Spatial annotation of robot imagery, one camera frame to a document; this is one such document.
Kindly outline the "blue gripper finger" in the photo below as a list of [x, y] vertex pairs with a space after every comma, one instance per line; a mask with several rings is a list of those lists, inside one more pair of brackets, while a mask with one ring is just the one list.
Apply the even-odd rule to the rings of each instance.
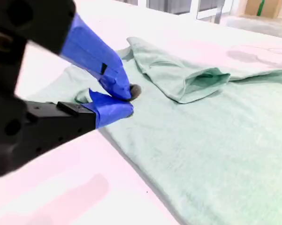
[[138, 96], [118, 54], [82, 20], [73, 0], [26, 3], [33, 43], [91, 73], [111, 96], [127, 101]]
[[58, 101], [27, 103], [25, 159], [72, 141], [90, 131], [129, 117], [133, 106], [109, 95], [89, 90], [90, 103]]

